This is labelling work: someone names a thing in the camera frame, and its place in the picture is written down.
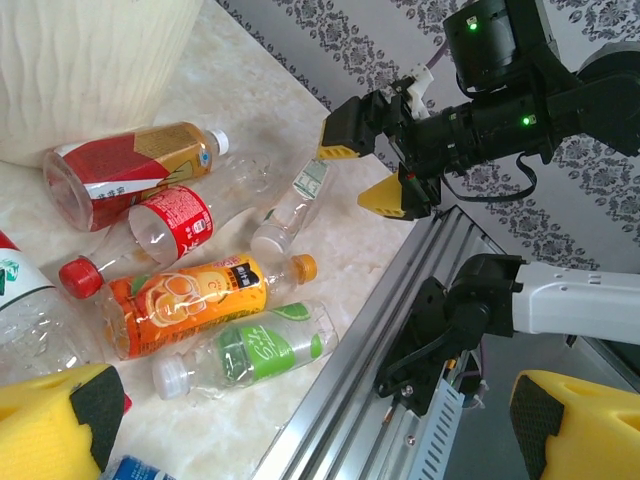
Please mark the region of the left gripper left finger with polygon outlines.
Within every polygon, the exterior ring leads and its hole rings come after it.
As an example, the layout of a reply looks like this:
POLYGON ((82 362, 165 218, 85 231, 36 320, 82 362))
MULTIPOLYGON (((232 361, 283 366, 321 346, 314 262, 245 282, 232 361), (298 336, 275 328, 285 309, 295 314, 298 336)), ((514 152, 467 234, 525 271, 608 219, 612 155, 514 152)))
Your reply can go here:
POLYGON ((1 388, 3 479, 97 479, 107 468, 126 394, 109 364, 1 388))

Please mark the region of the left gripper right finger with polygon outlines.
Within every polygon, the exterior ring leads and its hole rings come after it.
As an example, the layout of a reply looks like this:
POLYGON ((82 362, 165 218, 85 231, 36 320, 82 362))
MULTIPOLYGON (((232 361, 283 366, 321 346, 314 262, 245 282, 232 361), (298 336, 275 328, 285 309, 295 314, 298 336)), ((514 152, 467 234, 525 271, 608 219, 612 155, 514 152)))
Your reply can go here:
POLYGON ((525 370, 509 414, 530 479, 637 479, 639 395, 525 370))

